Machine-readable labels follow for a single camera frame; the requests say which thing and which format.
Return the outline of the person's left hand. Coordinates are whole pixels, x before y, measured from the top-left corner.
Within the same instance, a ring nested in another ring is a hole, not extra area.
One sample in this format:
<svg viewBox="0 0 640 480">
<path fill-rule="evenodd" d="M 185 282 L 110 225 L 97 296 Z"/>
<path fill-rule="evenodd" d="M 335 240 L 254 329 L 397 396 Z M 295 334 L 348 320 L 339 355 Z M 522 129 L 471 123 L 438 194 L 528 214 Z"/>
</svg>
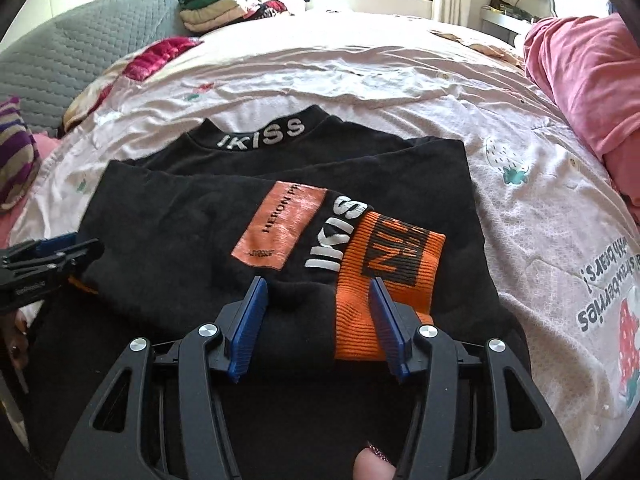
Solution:
<svg viewBox="0 0 640 480">
<path fill-rule="evenodd" d="M 22 310 L 16 310 L 1 317 L 1 333 L 6 351 L 14 369 L 17 383 L 24 393 L 28 393 L 23 370 L 28 363 L 28 321 Z"/>
</svg>

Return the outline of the person's right hand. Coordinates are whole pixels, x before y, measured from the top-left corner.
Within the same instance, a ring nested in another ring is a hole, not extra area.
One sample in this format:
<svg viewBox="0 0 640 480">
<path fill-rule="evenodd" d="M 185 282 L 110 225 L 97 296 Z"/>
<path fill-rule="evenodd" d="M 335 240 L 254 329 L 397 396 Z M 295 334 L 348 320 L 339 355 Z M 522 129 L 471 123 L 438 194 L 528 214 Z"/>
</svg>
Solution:
<svg viewBox="0 0 640 480">
<path fill-rule="evenodd" d="M 396 468 L 372 443 L 358 453 L 352 467 L 354 480 L 392 480 Z"/>
</svg>

